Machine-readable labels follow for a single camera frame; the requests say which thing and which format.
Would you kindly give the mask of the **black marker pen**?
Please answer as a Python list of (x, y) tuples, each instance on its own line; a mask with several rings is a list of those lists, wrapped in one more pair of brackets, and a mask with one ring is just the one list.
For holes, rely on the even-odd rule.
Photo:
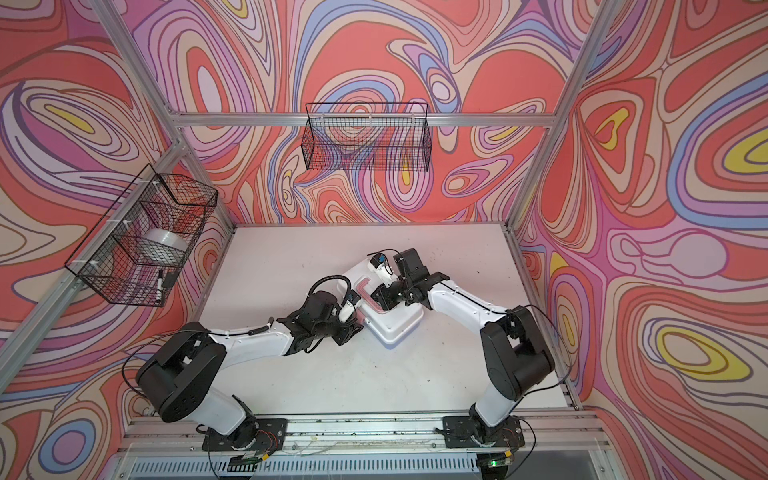
[(156, 282), (156, 303), (158, 305), (162, 305), (164, 303), (165, 293), (164, 293), (164, 270), (159, 269), (158, 275), (157, 275), (157, 282)]

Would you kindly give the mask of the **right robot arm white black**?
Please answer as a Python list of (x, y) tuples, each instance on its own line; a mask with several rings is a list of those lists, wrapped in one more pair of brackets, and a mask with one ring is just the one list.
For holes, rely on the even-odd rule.
[(490, 386), (469, 417), (486, 429), (500, 425), (525, 394), (555, 370), (534, 315), (524, 306), (505, 308), (482, 300), (442, 272), (430, 272), (411, 248), (394, 253), (393, 271), (382, 251), (368, 266), (381, 281), (372, 299), (384, 311), (414, 306), (441, 313), (479, 335)]

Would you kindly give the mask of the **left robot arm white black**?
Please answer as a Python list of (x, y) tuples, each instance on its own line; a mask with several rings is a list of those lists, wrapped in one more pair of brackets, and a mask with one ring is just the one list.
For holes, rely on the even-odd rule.
[(194, 421), (244, 449), (259, 425), (241, 399), (214, 387), (218, 374), (263, 358), (309, 354), (326, 338), (342, 346), (363, 328), (361, 303), (347, 277), (330, 275), (312, 285), (298, 310), (261, 327), (228, 332), (191, 322), (144, 363), (136, 383), (164, 422)]

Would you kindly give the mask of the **silver tape roll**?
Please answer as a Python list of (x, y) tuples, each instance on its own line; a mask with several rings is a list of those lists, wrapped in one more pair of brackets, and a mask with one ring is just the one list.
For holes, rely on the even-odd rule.
[(152, 228), (143, 235), (143, 238), (174, 250), (186, 251), (188, 248), (188, 243), (182, 237), (165, 229)]

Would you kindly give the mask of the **white pink tool box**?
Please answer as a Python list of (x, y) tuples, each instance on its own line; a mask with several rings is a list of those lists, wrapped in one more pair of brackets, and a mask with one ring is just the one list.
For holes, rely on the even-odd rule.
[(420, 304), (407, 305), (403, 283), (386, 254), (376, 252), (344, 273), (361, 298), (358, 317), (386, 348), (394, 348), (412, 333), (424, 317)]

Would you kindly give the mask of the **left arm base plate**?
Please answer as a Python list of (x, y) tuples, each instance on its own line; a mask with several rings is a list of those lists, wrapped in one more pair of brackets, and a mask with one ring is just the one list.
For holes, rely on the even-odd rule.
[(229, 435), (208, 429), (204, 434), (202, 450), (274, 453), (283, 449), (287, 427), (286, 418), (256, 418), (246, 419)]

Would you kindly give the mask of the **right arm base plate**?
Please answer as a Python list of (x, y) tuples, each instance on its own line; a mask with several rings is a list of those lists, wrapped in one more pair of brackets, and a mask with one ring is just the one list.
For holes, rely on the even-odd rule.
[(500, 424), (488, 427), (479, 418), (452, 415), (442, 418), (436, 431), (447, 448), (507, 448), (516, 451), (525, 445), (520, 421), (508, 416)]

